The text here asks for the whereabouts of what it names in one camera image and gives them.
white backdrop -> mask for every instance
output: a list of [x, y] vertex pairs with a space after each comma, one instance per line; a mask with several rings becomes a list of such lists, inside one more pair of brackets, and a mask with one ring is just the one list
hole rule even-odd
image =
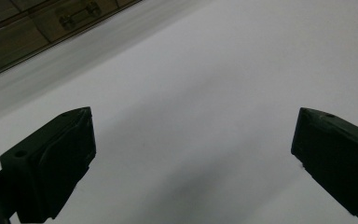
[[358, 125], [358, 1], [144, 0], [0, 76], [0, 155], [85, 105], [48, 224], [358, 223], [290, 153], [301, 106]]

screw hole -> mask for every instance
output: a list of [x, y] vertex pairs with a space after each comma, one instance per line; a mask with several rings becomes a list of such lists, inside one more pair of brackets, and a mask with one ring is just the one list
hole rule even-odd
[[14, 154], [14, 156], [17, 158], [23, 157], [25, 155], [27, 155], [27, 151], [24, 151], [24, 150], [18, 151], [18, 152], [16, 152], [16, 154]]

white surface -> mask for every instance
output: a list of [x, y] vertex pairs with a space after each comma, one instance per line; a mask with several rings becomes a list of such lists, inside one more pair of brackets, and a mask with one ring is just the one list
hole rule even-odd
[[47, 223], [358, 223], [290, 154], [301, 106], [358, 125], [358, 1], [144, 0], [0, 76], [0, 155], [85, 105]]

